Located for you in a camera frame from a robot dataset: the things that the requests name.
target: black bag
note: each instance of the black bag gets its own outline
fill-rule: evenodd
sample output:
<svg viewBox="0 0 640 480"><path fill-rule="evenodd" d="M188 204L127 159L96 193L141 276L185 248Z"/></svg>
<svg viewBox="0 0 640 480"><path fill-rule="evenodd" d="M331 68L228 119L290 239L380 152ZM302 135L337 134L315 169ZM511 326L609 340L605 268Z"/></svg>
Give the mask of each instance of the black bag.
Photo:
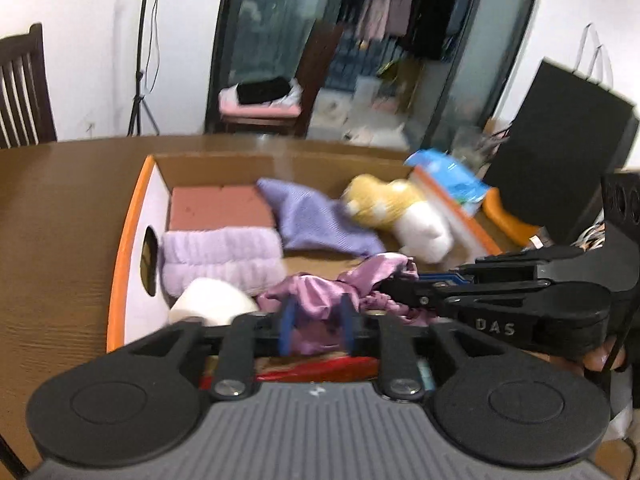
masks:
<svg viewBox="0 0 640 480"><path fill-rule="evenodd" d="M543 60L484 181L506 211L571 244L602 209L600 177L624 165L638 124L632 103Z"/></svg>

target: light stand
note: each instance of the light stand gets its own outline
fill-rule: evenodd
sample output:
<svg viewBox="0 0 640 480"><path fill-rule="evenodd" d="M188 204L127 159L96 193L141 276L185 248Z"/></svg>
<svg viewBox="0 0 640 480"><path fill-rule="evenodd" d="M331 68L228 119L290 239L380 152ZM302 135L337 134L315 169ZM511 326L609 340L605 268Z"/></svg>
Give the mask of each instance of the light stand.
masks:
<svg viewBox="0 0 640 480"><path fill-rule="evenodd" d="M151 120L156 135L160 135L158 124L154 119L149 106L145 102L145 97L140 93L140 83L142 82L142 35L145 31L145 12L146 12L146 0L142 0L142 7L140 8L140 24L138 27L138 56L136 58L136 96L133 98L133 107L131 108L131 118L129 119L129 129L127 131L127 137L133 135L134 125L136 127L136 135L140 136L142 131L141 118L140 118L140 105L142 104L146 114Z"/></svg>

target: purple towel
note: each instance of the purple towel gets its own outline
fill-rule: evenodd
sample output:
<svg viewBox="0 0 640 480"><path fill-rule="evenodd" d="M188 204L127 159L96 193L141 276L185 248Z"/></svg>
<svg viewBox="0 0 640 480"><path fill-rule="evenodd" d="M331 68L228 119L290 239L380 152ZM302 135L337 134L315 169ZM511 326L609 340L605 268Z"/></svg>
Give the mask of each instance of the purple towel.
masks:
<svg viewBox="0 0 640 480"><path fill-rule="evenodd" d="M162 251L162 284L174 298L196 278L222 280L255 296L286 276L280 236L271 228L167 231Z"/></svg>
<svg viewBox="0 0 640 480"><path fill-rule="evenodd" d="M339 200L310 187L272 178L261 178L257 185L278 218L285 249L329 249L353 256L385 251L375 232L349 218Z"/></svg>
<svg viewBox="0 0 640 480"><path fill-rule="evenodd" d="M433 319L427 311L396 303L375 290L382 280L398 271L405 276L418 276L412 259L396 253L372 256L355 269L342 273L334 282L311 274L296 274L258 296L258 306L265 312L277 312L289 296L295 296L301 311L296 320L298 329L292 336L293 348L304 355L333 351L340 339L334 308L343 294L349 295L360 312L386 310L416 326L425 326Z"/></svg>

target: white plush toy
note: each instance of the white plush toy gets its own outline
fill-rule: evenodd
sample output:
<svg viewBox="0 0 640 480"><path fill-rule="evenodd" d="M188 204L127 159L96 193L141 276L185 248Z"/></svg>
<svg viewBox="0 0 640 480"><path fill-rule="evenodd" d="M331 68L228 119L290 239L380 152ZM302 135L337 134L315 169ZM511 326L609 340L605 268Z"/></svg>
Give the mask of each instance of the white plush toy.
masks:
<svg viewBox="0 0 640 480"><path fill-rule="evenodd" d="M386 184L372 175L359 175L344 191L342 200L357 223L391 231L406 256L437 264L453 247L446 220L407 180Z"/></svg>
<svg viewBox="0 0 640 480"><path fill-rule="evenodd" d="M233 285L196 278L169 311L169 323L199 317L205 326L228 325L236 316L257 310L255 301Z"/></svg>

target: cardboard box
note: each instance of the cardboard box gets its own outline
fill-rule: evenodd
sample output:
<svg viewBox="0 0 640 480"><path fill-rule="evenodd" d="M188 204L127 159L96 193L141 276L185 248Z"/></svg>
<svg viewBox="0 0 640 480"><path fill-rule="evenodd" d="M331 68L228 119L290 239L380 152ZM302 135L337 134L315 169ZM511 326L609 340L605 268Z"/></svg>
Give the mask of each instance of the cardboard box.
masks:
<svg viewBox="0 0 640 480"><path fill-rule="evenodd" d="M471 262L500 252L480 225L422 170L404 166L398 160L373 156L332 153L185 153L149 156L140 172L127 212L114 270L107 330L107 351L119 348L164 326L174 300L162 291L161 248L167 230L170 197L174 187L240 186L254 184L260 177L289 180L339 198L351 179L370 173L384 181L410 178L441 213L446 215L456 237L456 246L438 269ZM389 234L381 238L389 251L398 243ZM330 251L296 251L285 254L289 274L309 272L335 279L354 267L358 260ZM144 266L153 266L155 293L145 289Z"/></svg>

